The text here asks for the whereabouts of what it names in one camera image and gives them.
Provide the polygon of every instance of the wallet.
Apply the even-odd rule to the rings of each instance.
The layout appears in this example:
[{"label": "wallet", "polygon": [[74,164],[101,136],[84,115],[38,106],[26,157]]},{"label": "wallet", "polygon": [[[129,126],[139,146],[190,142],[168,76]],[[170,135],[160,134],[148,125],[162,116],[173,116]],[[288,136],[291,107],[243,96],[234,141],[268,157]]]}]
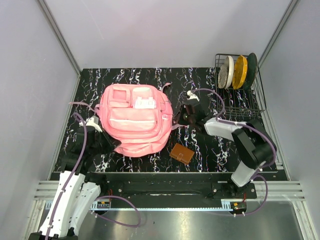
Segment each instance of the wallet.
[{"label": "wallet", "polygon": [[176,143],[170,152],[170,157],[182,162],[183,164],[188,165],[195,154],[194,151],[182,146],[179,143]]}]

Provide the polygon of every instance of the dish rack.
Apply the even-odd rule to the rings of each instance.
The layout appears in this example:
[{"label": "dish rack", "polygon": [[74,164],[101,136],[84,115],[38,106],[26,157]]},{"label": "dish rack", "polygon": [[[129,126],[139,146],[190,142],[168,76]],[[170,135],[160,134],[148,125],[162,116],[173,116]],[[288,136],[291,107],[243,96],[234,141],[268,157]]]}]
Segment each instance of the dish rack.
[{"label": "dish rack", "polygon": [[[236,63],[237,58],[240,56],[238,54],[223,54],[218,53],[215,55],[215,91],[222,97],[225,104],[225,116],[230,117],[255,117],[266,110],[266,98],[264,87],[262,84],[260,69],[258,66],[258,72],[255,80],[249,90],[233,89],[232,84],[228,89],[218,87],[218,75],[220,67],[225,63],[227,56],[233,58],[234,63]],[[217,110],[218,112],[222,109],[222,103],[217,98]]]}]

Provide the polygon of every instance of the gray wall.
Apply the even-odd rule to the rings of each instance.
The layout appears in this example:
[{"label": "gray wall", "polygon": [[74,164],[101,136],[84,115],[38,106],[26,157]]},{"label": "gray wall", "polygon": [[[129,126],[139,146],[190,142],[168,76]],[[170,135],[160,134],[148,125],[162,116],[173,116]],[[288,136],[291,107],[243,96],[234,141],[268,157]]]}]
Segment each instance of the gray wall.
[{"label": "gray wall", "polygon": [[260,56],[290,0],[46,2],[81,68],[174,68]]},{"label": "gray wall", "polygon": [[77,76],[35,0],[0,3],[0,239],[18,240]]},{"label": "gray wall", "polygon": [[262,66],[266,100],[289,172],[320,234],[320,2],[300,1]]}]

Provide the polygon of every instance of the pink backpack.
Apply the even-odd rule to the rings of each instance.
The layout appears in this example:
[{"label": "pink backpack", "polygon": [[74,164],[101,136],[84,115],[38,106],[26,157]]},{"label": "pink backpack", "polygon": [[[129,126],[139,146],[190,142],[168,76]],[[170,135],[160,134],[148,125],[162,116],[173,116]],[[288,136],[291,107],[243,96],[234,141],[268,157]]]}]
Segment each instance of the pink backpack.
[{"label": "pink backpack", "polygon": [[95,111],[104,130],[122,142],[115,151],[127,157],[159,152],[172,130],[171,103],[151,85],[110,85]]}]

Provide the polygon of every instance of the reflective metal surface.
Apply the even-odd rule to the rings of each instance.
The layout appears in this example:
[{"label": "reflective metal surface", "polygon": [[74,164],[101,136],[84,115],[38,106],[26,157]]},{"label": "reflective metal surface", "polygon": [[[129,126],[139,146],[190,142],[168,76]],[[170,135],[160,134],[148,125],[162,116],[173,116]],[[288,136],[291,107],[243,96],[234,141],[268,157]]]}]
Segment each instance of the reflective metal surface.
[{"label": "reflective metal surface", "polygon": [[[258,203],[250,202],[249,211]],[[109,211],[106,217],[136,224],[134,211]],[[209,212],[144,211],[143,226],[129,228],[88,214],[79,240],[302,240],[292,205],[267,202],[258,213],[245,216],[217,216]]]}]

